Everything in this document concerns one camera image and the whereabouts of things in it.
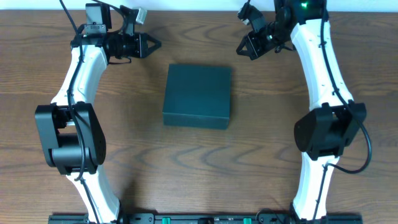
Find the white background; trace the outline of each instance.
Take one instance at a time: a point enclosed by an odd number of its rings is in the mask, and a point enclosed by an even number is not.
[[[84,9],[89,0],[64,0],[68,9]],[[104,0],[148,10],[238,11],[246,0]],[[262,11],[273,11],[273,0],[252,0]],[[58,0],[0,0],[0,9],[61,9]],[[329,0],[329,11],[398,12],[398,0]]]

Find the box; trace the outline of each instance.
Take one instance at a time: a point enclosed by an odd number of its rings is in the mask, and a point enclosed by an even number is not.
[[[226,129],[231,72],[228,67],[170,65],[163,105],[164,124]]]

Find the green connector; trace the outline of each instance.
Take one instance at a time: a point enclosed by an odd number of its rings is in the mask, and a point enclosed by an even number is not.
[[[243,224],[251,224],[251,218],[244,218]]]
[[[162,218],[162,224],[170,224],[171,218]]]

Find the wooden table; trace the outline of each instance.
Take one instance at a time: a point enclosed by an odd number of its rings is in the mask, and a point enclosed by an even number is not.
[[[77,24],[84,11],[72,11]],[[266,14],[271,21],[273,13]],[[113,13],[113,26],[121,19]],[[329,212],[360,212],[365,223],[398,219],[398,14],[331,13],[332,38],[345,82],[368,109],[370,167],[335,171]],[[71,182],[44,161],[35,127],[37,105],[49,104],[70,65],[74,33],[63,11],[0,12],[0,223],[45,223],[52,213],[85,213]],[[270,52],[250,61],[235,49],[250,27],[235,12],[148,13],[140,28],[163,46],[144,60],[109,66],[95,110],[106,136],[104,163],[128,212],[287,210],[300,178],[293,127],[307,114],[299,56]],[[233,68],[228,130],[162,124],[170,63]],[[363,135],[340,164],[359,167]]]

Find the wood grain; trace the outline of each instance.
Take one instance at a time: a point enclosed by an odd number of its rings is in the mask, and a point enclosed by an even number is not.
[[[77,24],[84,11],[72,11]],[[272,20],[271,13],[266,14]],[[121,20],[113,14],[117,27]],[[398,14],[331,13],[340,70],[358,102],[374,159],[366,172],[336,171],[329,212],[360,212],[365,223],[398,219]],[[52,213],[85,213],[72,183],[49,168],[34,122],[37,105],[59,91],[70,64],[73,30],[62,11],[0,12],[0,223],[45,223]],[[110,66],[100,81],[96,114],[107,140],[105,167],[127,211],[256,212],[286,210],[301,166],[294,123],[307,113],[299,56],[236,55],[249,31],[235,12],[149,12],[140,27],[163,46],[145,60]],[[162,125],[170,63],[233,68],[226,131]],[[359,167],[362,135],[340,164]]]

